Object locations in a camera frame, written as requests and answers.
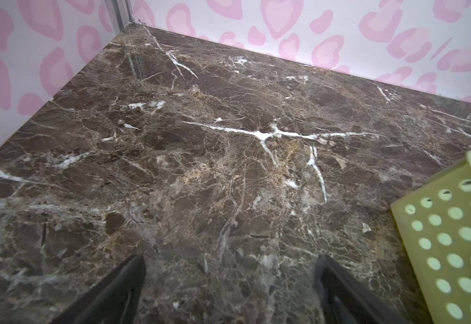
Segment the light green plastic basket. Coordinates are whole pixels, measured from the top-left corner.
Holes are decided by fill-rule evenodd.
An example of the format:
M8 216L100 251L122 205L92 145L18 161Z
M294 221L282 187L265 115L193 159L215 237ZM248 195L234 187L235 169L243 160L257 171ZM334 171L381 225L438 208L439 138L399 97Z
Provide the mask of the light green plastic basket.
M471 323L471 151L391 211L434 323Z

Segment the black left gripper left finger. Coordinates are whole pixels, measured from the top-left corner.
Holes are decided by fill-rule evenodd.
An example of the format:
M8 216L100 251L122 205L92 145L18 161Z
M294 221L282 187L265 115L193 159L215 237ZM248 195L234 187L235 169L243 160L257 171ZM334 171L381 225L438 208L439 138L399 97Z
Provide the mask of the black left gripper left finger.
M129 256L52 322L133 323L145 278L143 256Z

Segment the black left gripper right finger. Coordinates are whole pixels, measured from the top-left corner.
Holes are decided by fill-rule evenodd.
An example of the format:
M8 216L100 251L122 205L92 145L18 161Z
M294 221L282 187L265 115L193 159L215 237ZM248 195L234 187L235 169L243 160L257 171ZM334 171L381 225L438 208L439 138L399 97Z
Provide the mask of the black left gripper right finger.
M407 322L328 255L316 260L314 289L326 323Z

